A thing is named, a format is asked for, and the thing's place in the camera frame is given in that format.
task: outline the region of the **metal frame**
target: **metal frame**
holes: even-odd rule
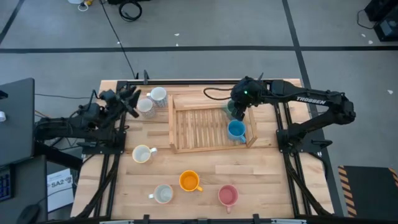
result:
[[[116,91],[118,92],[122,87],[130,86],[130,85],[234,85],[237,84],[237,82],[240,81],[240,79],[217,79],[217,80],[211,80],[211,79],[205,79],[205,80],[150,80],[150,79],[145,79],[145,80],[120,80],[117,82],[116,85]],[[284,109],[285,109],[285,114],[286,114],[286,119],[288,124],[292,123],[292,118],[290,115],[289,111],[289,106],[288,104],[284,104]],[[278,129],[283,129],[283,124],[282,124],[282,117],[280,115],[280,109],[279,105],[275,105],[275,114],[277,118],[277,123],[278,123]],[[123,127],[125,125],[126,121],[126,115],[122,115],[121,121],[120,121],[120,131],[123,131]],[[290,159],[290,156],[288,153],[283,153],[284,161],[287,159]],[[119,159],[120,155],[114,155],[114,162],[116,165],[119,165]],[[294,155],[295,159],[295,166],[298,171],[299,177],[304,180],[303,178],[303,172],[302,172],[302,165],[301,161],[299,158],[299,155],[296,154]],[[109,156],[105,155],[104,160],[103,160],[103,166],[101,169],[101,176],[100,176],[100,181],[99,184],[101,185],[104,181],[104,178],[106,176],[106,173],[108,171],[108,164],[109,164]],[[114,177],[114,179],[110,183],[110,188],[109,188],[109,197],[108,197],[108,202],[106,206],[106,217],[111,217],[112,214],[112,208],[113,208],[113,199],[114,199],[114,193],[116,189],[116,178],[117,176]],[[298,217],[300,215],[299,211],[299,206],[297,202],[297,195],[295,191],[295,185],[293,179],[287,174],[287,180],[289,184],[289,192],[290,192],[290,199],[292,201],[292,209],[294,212],[294,217]],[[304,207],[305,207],[305,213],[307,215],[311,215],[311,209],[308,203],[308,200],[305,198],[304,195],[302,195],[303,201],[304,201]],[[94,210],[94,217],[101,217],[100,216],[100,211],[101,211],[101,203],[102,203],[102,198],[101,200],[97,203],[97,206],[95,207]],[[259,223],[270,223],[271,219],[259,219]],[[156,220],[156,222],[159,223],[186,223],[186,222],[196,222],[197,224],[201,223],[199,221],[195,220]],[[224,220],[224,219],[217,219],[217,220],[211,220],[211,223],[253,223],[253,219],[231,219],[231,220]],[[134,223],[141,223],[141,220],[134,220]]]

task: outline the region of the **gray floor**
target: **gray floor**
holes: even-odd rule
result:
[[[17,2],[0,1],[0,30]],[[301,46],[398,45],[380,43],[373,30],[356,24],[356,13],[369,0],[288,2]],[[141,19],[128,23],[121,20],[117,7],[106,4],[125,47],[293,46],[282,0],[152,0],[142,6]],[[361,21],[371,25],[364,14]],[[67,0],[25,0],[0,44],[0,49],[82,47],[119,47],[98,1],[80,12]],[[146,69],[151,78],[241,78],[261,72],[264,78],[301,78],[294,51],[128,52],[127,56],[135,72]],[[394,142],[398,53],[303,52],[303,57],[312,88],[346,92],[358,115],[350,125],[324,129],[326,138],[334,142],[329,147],[332,166],[398,170]],[[132,79],[132,73],[120,52],[0,54],[0,77],[0,83],[33,77],[36,93],[88,96],[101,80]],[[68,116],[84,102],[38,96],[35,108],[53,117]],[[78,150],[71,153],[80,156]],[[49,165],[50,173],[60,169]],[[49,217],[67,218],[69,212],[67,207]]]

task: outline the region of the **wooden workbench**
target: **wooden workbench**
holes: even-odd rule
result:
[[[301,86],[299,79],[288,79]],[[99,92],[116,88],[116,80],[102,81]],[[145,97],[154,86],[140,86]],[[193,94],[198,101],[220,103],[203,96],[205,85],[166,85],[168,94]],[[209,91],[214,97],[225,97],[229,92]],[[293,122],[308,120],[305,103],[289,103]],[[126,137],[126,152],[121,156],[114,196],[112,219],[142,219],[149,214],[151,219],[180,218],[251,218],[258,213],[261,218],[292,218],[293,211],[287,184],[282,154],[277,148],[275,131],[277,122],[274,108],[261,105],[253,108],[258,139],[250,149],[232,149],[213,152],[174,154],[169,146],[167,108],[157,108],[152,119],[140,116],[126,117],[130,128]],[[159,152],[152,164],[138,164],[131,157],[139,144],[157,147]],[[333,212],[322,163],[308,154],[300,154],[305,182],[315,198],[329,212]],[[97,155],[82,167],[71,216],[79,214],[98,188],[103,156]],[[185,170],[194,170],[200,176],[203,192],[184,192],[178,185],[179,175]],[[159,184],[170,184],[174,198],[167,205],[148,199]],[[217,192],[224,184],[233,184],[240,195],[231,214],[219,203]],[[301,194],[296,186],[300,213],[304,213]],[[101,214],[105,213],[108,192],[103,197]]]

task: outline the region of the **red mug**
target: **red mug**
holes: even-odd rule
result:
[[[226,206],[226,212],[231,213],[231,207],[236,203],[239,192],[232,185],[224,185],[218,191],[218,200]]]

